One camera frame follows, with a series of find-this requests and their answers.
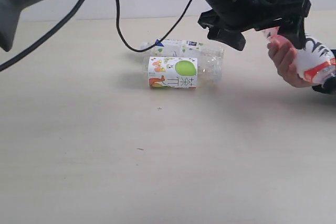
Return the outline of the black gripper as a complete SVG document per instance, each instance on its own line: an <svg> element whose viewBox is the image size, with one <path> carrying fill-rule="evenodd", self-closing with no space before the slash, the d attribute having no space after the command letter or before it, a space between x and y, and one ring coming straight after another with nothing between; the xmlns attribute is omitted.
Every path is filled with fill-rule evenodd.
<svg viewBox="0 0 336 224"><path fill-rule="evenodd" d="M207 38L236 50L244 50L242 33L278 26L276 38L289 41L296 49L306 46L305 18L311 8L310 0L227 0L201 13L198 24L209 28Z"/></svg>

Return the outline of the person's open bare hand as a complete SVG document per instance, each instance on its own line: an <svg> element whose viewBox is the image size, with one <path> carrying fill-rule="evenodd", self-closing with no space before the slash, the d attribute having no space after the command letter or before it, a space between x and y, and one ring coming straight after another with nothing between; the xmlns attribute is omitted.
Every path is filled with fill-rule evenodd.
<svg viewBox="0 0 336 224"><path fill-rule="evenodd" d="M277 74L282 79L295 88L307 88L317 86L318 84L310 83L297 74L297 68L294 63L298 51L287 40L280 39L279 37L272 38L267 45L268 56L274 63Z"/></svg>

